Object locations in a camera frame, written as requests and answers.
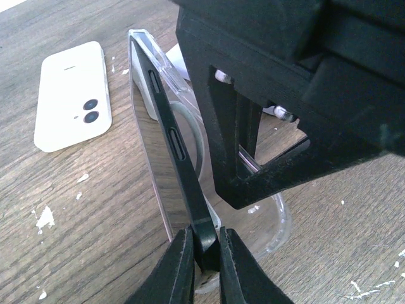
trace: transparent plastic case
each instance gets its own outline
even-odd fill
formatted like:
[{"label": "transparent plastic case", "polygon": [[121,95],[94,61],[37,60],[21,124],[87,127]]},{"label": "transparent plastic case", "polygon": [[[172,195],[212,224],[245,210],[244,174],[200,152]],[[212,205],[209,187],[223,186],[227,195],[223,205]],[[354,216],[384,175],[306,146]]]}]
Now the transparent plastic case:
[{"label": "transparent plastic case", "polygon": [[[181,78],[147,31],[130,30],[129,36],[137,41],[160,72],[166,95],[199,176],[202,191],[208,206],[212,206],[211,217],[216,228],[219,229],[222,225],[235,229],[254,257],[260,261],[283,245],[290,234],[291,217],[282,194],[278,193],[241,210],[233,209],[216,194],[207,135],[192,88]],[[134,113],[163,222],[169,240],[172,240],[179,229],[188,225],[187,212],[159,123],[156,121],[156,114],[153,112],[153,105],[145,92],[142,92],[142,83],[136,76],[136,54],[131,45],[129,57]],[[218,274],[201,276],[196,271],[196,293],[212,291],[218,284]]]}]

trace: white smartphone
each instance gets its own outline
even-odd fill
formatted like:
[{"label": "white smartphone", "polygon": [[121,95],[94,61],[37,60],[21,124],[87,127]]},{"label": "white smartphone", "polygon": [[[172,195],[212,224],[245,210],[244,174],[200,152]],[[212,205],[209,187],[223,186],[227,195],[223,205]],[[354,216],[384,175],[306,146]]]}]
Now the white smartphone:
[{"label": "white smartphone", "polygon": [[54,152],[105,133],[112,124],[104,52],[92,41],[42,62],[34,144]]}]

